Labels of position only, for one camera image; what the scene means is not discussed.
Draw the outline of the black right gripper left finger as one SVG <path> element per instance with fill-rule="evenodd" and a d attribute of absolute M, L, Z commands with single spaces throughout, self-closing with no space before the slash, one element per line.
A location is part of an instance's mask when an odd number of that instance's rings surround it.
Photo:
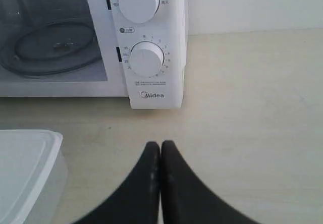
<path fill-rule="evenodd" d="M 99 206 L 75 223 L 158 223 L 160 147 L 147 142 L 128 176 Z"/>

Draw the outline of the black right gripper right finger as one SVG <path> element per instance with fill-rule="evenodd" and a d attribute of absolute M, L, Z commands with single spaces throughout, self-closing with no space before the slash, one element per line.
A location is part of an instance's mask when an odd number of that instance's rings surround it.
<path fill-rule="evenodd" d="M 160 193 L 164 223 L 257 223 L 211 191 L 172 140 L 161 145 Z"/>

